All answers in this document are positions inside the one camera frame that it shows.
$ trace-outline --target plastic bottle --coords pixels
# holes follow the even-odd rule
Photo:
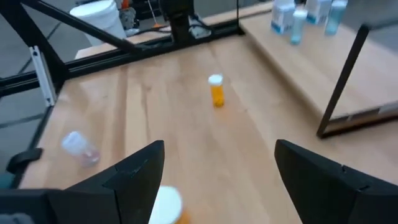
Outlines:
[[[296,9],[293,13],[293,28],[290,36],[290,43],[298,45],[303,38],[303,27],[307,18],[308,11],[304,9]]]
[[[221,107],[224,105],[223,76],[221,74],[211,75],[208,79],[211,88],[213,105]]]
[[[69,133],[62,140],[62,147],[76,157],[83,167],[92,166],[100,159],[100,152],[78,131]]]
[[[347,1],[336,0],[331,4],[325,35],[335,35],[347,7]]]

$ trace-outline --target white bucket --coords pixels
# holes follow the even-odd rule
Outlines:
[[[126,38],[119,19],[119,11],[113,0],[102,0],[77,6],[70,11],[70,14],[120,39]],[[85,35],[92,46],[104,43],[86,33]]]

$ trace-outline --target white bottle cap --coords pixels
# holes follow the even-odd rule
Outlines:
[[[88,147],[88,141],[78,131],[69,133],[62,140],[62,147],[73,156],[83,154]]]
[[[302,18],[302,19],[305,19],[305,18],[307,18],[307,15],[308,15],[308,11],[307,10],[305,10],[305,9],[296,9],[295,11],[294,11],[294,13],[293,13],[293,16],[294,17],[296,17],[296,18]]]
[[[182,198],[174,187],[160,186],[149,224],[174,224],[182,214]]]
[[[223,76],[222,76],[222,74],[210,75],[208,82],[210,85],[222,85],[223,84]]]
[[[347,7],[347,1],[336,0],[331,3],[331,6],[338,7],[338,8],[345,8],[345,7]]]

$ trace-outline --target orange bottle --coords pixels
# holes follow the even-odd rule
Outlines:
[[[211,88],[211,97],[215,107],[224,105],[223,76],[221,74],[211,75],[208,79]]]

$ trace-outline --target gray floor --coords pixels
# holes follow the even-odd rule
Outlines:
[[[73,5],[72,0],[46,0],[50,4],[69,11]],[[240,0],[242,4],[254,4],[257,0]],[[235,0],[196,0],[195,9],[202,17],[234,9]],[[73,60],[78,50],[89,47],[83,33],[60,24],[55,32],[58,22],[33,9],[27,9],[30,16],[39,26],[40,30],[57,51],[64,62]],[[364,21],[378,21],[396,16],[398,1],[395,0],[349,0],[348,10],[344,23],[352,29],[358,29]],[[142,21],[142,28],[153,26],[153,20]],[[27,72],[33,67],[28,63],[29,51],[19,36],[11,29],[9,24],[0,16],[1,42],[0,42],[0,73],[1,77],[9,77],[20,71]],[[381,30],[371,34],[371,38],[384,44],[392,50],[398,51],[398,27]],[[9,158],[27,149],[39,120],[33,120],[9,127],[2,127],[21,118],[35,116],[45,110],[42,95],[39,89],[29,90],[0,100],[0,171],[4,170]]]

